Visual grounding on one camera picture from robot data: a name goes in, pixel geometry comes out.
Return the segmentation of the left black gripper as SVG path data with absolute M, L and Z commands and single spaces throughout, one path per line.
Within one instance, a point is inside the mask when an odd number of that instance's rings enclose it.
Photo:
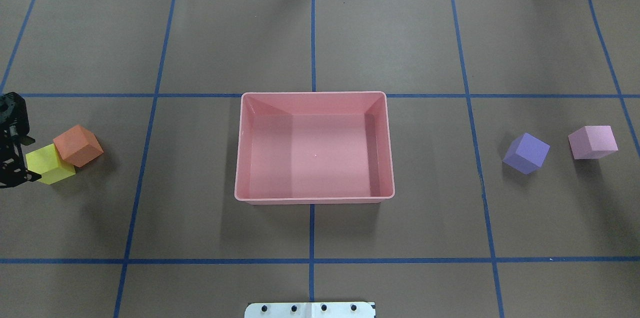
M 35 143 L 30 137 L 26 101 L 16 92 L 0 97 L 0 188 L 14 188 L 41 179 L 29 170 L 22 147 Z

